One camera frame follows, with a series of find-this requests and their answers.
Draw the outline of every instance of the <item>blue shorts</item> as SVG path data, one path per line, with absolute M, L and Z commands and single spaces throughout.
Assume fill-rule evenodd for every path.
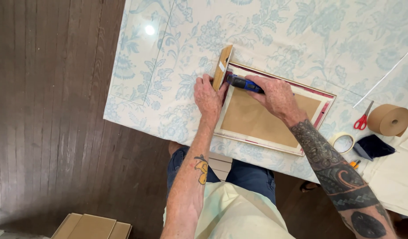
M 189 146 L 184 146 L 176 150 L 170 159 L 169 166 L 167 167 L 167 197 L 169 196 L 170 188 L 173 185 L 176 174 L 188 150 Z M 208 166 L 207 182 L 220 182 L 220 179 L 210 166 Z M 226 177 L 226 182 L 260 193 L 269 198 L 270 201 L 276 205 L 275 180 L 273 178 L 273 172 L 268 169 L 234 159 L 232 161 L 231 170 Z

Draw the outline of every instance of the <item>hand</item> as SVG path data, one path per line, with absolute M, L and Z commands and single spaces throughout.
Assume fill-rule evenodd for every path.
M 288 128 L 307 119 L 306 112 L 298 108 L 291 85 L 286 81 L 252 75 L 245 78 L 259 85 L 265 94 L 252 91 L 247 91 L 247 93 L 260 102 L 272 115 L 281 119 Z
M 197 78 L 194 86 L 194 99 L 202 114 L 201 121 L 215 128 L 220 117 L 220 111 L 222 111 L 223 95 L 228 87 L 228 83 L 224 83 L 219 91 L 216 92 L 210 84 L 212 80 L 213 78 L 207 74 L 204 74 L 203 78 Z

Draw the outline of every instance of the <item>red scissors handle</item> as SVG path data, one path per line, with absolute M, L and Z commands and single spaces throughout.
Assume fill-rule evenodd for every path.
M 364 114 L 358 121 L 354 123 L 355 129 L 364 130 L 366 128 L 367 116 Z

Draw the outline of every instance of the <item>sandal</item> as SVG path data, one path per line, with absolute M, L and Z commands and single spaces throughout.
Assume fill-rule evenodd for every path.
M 307 193 L 307 192 L 310 192 L 310 191 L 314 190 L 315 188 L 320 187 L 320 184 L 314 183 L 314 184 L 316 184 L 317 187 L 307 188 L 307 185 L 309 185 L 310 183 L 314 183 L 314 182 L 310 182 L 310 181 L 303 182 L 303 184 L 301 184 L 301 186 L 300 186 L 300 191 L 302 193 Z

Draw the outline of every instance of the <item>blue tool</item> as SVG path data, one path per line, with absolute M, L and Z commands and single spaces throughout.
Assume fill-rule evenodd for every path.
M 261 87 L 259 87 L 249 79 L 239 77 L 238 75 L 229 74 L 226 81 L 234 87 L 238 87 L 248 91 L 253 91 L 259 94 L 264 94 L 264 90 L 261 89 Z

